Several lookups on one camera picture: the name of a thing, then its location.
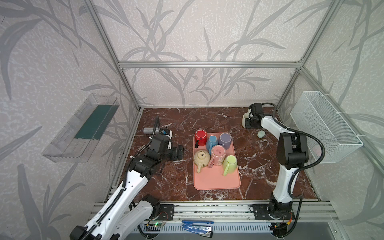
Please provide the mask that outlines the pink mug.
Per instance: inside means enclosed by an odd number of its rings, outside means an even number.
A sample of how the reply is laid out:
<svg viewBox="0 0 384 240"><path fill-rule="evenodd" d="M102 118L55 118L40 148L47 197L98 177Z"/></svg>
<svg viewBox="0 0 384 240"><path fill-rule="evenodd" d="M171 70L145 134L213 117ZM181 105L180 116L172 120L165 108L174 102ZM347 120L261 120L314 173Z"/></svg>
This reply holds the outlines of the pink mug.
<svg viewBox="0 0 384 240"><path fill-rule="evenodd" d="M222 166L226 157L226 149L220 145L216 145L212 149L211 160L208 163L208 168L213 166Z"/></svg>

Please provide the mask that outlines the white mug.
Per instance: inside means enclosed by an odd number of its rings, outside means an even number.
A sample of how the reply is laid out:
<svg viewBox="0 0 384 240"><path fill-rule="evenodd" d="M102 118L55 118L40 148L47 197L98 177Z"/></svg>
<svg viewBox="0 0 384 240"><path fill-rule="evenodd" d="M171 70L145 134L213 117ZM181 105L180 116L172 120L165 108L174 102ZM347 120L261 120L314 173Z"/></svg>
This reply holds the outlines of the white mug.
<svg viewBox="0 0 384 240"><path fill-rule="evenodd" d="M249 112L246 112L243 114L243 117L242 117L242 126L243 128L246 128L246 119L249 118Z"/></svg>

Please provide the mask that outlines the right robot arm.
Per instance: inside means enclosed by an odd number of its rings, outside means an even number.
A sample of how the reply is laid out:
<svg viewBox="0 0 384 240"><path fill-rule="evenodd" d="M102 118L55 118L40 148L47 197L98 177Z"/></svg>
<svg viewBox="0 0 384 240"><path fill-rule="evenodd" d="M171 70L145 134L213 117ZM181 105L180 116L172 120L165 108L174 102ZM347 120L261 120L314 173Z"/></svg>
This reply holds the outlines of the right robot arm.
<svg viewBox="0 0 384 240"><path fill-rule="evenodd" d="M325 158L325 146L316 137L292 129L281 123L275 116L276 109L271 114L265 113L263 106L273 103L254 103L248 108L248 116L244 117L243 127L246 129L266 129L278 140L277 160L280 165L277 185L272 193L268 211L276 215L292 208L293 190L299 172L312 168ZM320 147L320 157L310 165L307 138L314 140Z"/></svg>

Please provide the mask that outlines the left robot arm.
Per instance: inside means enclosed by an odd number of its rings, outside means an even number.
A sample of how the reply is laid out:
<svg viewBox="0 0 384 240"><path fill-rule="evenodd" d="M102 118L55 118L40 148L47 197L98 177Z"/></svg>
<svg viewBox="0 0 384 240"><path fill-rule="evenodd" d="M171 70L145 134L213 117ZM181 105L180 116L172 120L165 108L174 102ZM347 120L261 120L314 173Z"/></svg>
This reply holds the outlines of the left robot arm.
<svg viewBox="0 0 384 240"><path fill-rule="evenodd" d="M83 226L76 226L71 240L123 240L140 223L154 218L160 210L160 200L145 196L133 209L129 206L136 195L168 160L180 160L183 146L175 147L172 131L161 131L131 157L123 182L102 209Z"/></svg>

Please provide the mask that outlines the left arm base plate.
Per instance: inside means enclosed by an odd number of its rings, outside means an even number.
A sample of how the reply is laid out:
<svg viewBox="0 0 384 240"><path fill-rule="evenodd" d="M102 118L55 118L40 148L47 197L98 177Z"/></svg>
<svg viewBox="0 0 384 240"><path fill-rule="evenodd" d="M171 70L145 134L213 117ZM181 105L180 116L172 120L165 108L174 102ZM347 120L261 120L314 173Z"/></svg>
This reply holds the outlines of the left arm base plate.
<svg viewBox="0 0 384 240"><path fill-rule="evenodd" d="M151 220L156 221L172 221L175 213L175 205L173 204L160 204L153 208Z"/></svg>

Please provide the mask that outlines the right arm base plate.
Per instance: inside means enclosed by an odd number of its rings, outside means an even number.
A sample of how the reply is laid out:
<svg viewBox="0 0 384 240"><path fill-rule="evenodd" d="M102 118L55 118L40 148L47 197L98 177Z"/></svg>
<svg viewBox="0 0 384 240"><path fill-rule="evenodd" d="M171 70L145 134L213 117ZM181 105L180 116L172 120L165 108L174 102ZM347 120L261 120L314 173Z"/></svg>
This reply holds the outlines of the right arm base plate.
<svg viewBox="0 0 384 240"><path fill-rule="evenodd" d="M255 220L264 221L290 221L296 218L292 203L286 204L253 204L250 206Z"/></svg>

